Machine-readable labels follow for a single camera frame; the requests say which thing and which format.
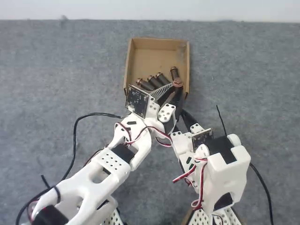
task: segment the perforated white bracket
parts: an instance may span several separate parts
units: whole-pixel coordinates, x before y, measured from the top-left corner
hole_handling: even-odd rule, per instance
[[[173,141],[173,149],[177,158],[179,158],[180,155],[193,150],[190,132],[185,134],[180,131],[174,132],[171,134],[171,139]]]
[[[190,129],[193,134],[204,131],[204,128],[201,127],[199,123],[195,123],[194,125],[191,126]]]
[[[217,225],[242,225],[231,208],[218,210],[210,216],[203,210],[196,210],[188,225],[212,225],[213,219]]]
[[[170,120],[175,113],[176,106],[171,104],[165,104],[158,112],[158,120],[162,123],[166,123]]]
[[[118,211],[114,210],[113,213],[100,225],[123,225],[123,222]]]

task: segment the cylindrical battery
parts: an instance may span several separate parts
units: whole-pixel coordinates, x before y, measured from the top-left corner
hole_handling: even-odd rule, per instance
[[[170,72],[171,72],[172,80],[175,80],[175,78],[179,77],[177,67],[171,67]]]
[[[162,87],[163,85],[153,76],[149,76],[148,78],[148,81],[150,84],[152,84],[155,88],[160,88]]]
[[[138,78],[136,80],[136,83],[137,85],[140,85],[145,90],[151,90],[151,91],[155,90],[155,87],[152,84],[148,83],[147,81],[143,81],[142,78]]]
[[[167,84],[169,84],[170,82],[169,82],[169,80],[164,76],[164,74],[163,73],[157,73],[156,75],[155,75],[155,77],[156,77],[156,79],[158,80],[158,81],[160,81],[163,85],[167,85]]]

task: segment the cardboard box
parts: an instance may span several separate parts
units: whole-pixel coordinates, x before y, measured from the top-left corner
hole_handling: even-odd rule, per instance
[[[185,40],[135,37],[128,45],[124,91],[128,84],[136,85],[137,78],[147,78],[161,72],[172,81],[170,68],[176,66],[183,81],[186,96],[189,92],[189,42]]]

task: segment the robotic arm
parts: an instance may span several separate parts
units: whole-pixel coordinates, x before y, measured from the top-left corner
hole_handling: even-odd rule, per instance
[[[49,207],[55,214],[50,217],[61,218],[52,223],[56,225],[99,225],[109,215],[117,217],[117,202],[111,194],[149,154],[151,136],[173,147],[184,172],[174,182],[185,179],[199,194],[192,207],[211,217],[238,202],[246,185],[249,154],[237,135],[214,139],[212,129],[203,129],[182,110],[182,103],[180,83],[167,84],[151,94],[129,85],[126,107],[131,114],[115,124],[107,147],[56,185],[59,202],[54,188],[39,199],[31,215],[32,224],[47,224]],[[173,132],[179,115],[190,125],[190,132]],[[162,139],[170,143],[161,143]]]

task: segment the hole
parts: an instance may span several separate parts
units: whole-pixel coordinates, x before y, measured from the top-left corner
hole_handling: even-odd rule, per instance
[[[127,124],[128,124],[128,125],[135,125],[135,124],[136,124],[136,121],[128,121]]]
[[[189,162],[191,161],[192,157],[188,157],[186,163],[189,164]]]

